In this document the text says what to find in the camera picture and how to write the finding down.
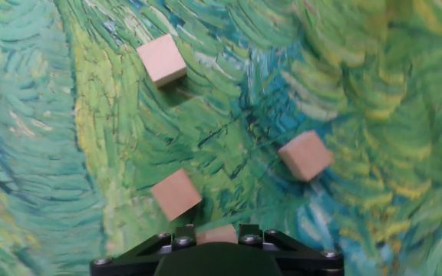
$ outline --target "black metal bracket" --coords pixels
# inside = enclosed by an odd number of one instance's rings
[[[208,261],[216,262],[223,259],[219,254],[229,255],[230,252],[240,253],[245,246],[254,248],[264,255],[261,258],[273,259],[281,273],[277,275],[311,275],[311,276],[343,276],[344,257],[333,251],[315,251],[294,238],[277,230],[262,232],[258,225],[239,226],[239,244],[225,246],[224,243],[196,245],[196,229],[193,225],[179,227],[173,235],[163,233],[155,235],[128,252],[116,258],[98,259],[90,264],[91,276],[145,276],[154,275],[164,258],[185,252],[198,252],[212,257]],[[199,265],[209,267],[208,264],[196,263],[193,258],[190,267]],[[192,271],[178,271],[178,275],[193,275]]]

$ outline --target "brush stroke texture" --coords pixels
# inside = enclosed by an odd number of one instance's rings
[[[135,48],[171,33],[158,91]],[[295,181],[316,130],[336,163]],[[180,167],[204,200],[168,223]],[[0,0],[0,275],[87,262],[193,222],[343,250],[349,275],[442,275],[442,3]]]

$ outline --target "screw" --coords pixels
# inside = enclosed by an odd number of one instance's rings
[[[332,250],[325,250],[325,251],[322,252],[322,254],[323,254],[325,257],[327,257],[327,258],[333,258],[333,257],[336,257],[336,256],[338,255],[337,252],[332,251]]]
[[[260,240],[261,240],[260,236],[253,235],[253,234],[244,235],[242,237],[242,241],[246,242],[246,243],[249,243],[249,244],[256,243],[256,242],[258,242]]]
[[[112,261],[112,258],[102,258],[94,261],[96,265],[106,265]]]
[[[160,234],[157,235],[157,237],[158,238],[168,238],[168,237],[170,237],[170,234],[168,234],[168,233],[160,233]]]
[[[192,242],[192,238],[190,237],[179,237],[175,238],[175,242],[179,245],[188,245],[190,242]]]

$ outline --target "wooden cube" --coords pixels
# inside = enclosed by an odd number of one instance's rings
[[[279,150],[279,155],[292,175],[306,182],[334,162],[325,144],[313,130],[291,140]]]
[[[171,34],[166,34],[137,49],[147,73],[156,87],[187,74],[187,65]]]
[[[151,193],[170,221],[187,212],[202,200],[183,169],[156,184],[151,188]]]
[[[229,242],[237,244],[238,235],[236,234],[233,225],[225,225],[197,234],[198,245],[206,244],[208,242]]]

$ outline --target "wooden block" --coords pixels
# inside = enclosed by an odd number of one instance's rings
[[[156,87],[187,74],[187,65],[171,34],[166,34],[137,49],[147,73]]]
[[[209,231],[200,232],[197,234],[197,244],[205,244],[209,242],[229,242],[238,243],[238,235],[233,225],[225,225],[211,229]]]
[[[170,221],[187,212],[202,200],[183,169],[156,184],[151,188],[151,193]]]
[[[279,155],[292,175],[306,182],[334,162],[325,144],[313,130],[291,140],[279,150]]]

